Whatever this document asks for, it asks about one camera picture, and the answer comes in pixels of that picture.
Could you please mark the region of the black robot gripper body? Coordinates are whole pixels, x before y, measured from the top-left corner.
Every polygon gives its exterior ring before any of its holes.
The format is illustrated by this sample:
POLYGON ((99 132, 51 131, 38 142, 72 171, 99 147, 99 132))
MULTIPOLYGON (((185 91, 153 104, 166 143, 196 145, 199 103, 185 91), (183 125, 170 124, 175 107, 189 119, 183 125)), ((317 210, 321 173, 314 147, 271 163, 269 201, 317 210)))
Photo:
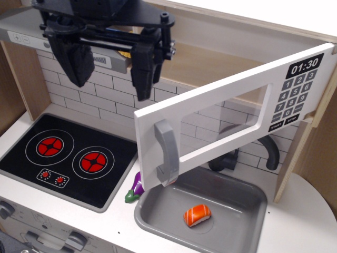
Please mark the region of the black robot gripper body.
POLYGON ((144 1, 32 1, 44 36, 65 37, 101 47, 131 51, 136 43, 153 44, 165 60, 175 53, 171 27, 175 18, 144 1))

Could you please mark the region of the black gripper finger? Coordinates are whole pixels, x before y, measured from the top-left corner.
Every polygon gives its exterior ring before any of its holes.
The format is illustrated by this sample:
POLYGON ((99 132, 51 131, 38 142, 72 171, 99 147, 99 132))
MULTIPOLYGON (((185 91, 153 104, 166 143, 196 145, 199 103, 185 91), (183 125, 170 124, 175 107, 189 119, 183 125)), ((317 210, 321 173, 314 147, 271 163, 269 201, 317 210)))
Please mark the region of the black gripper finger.
POLYGON ((95 69, 91 47, 68 37, 48 35, 47 38, 69 80, 77 87, 83 87, 95 69))
POLYGON ((160 78, 162 68, 161 51, 152 44, 137 43, 131 49, 132 83, 136 89, 137 99, 145 101, 150 98, 153 84, 160 78))

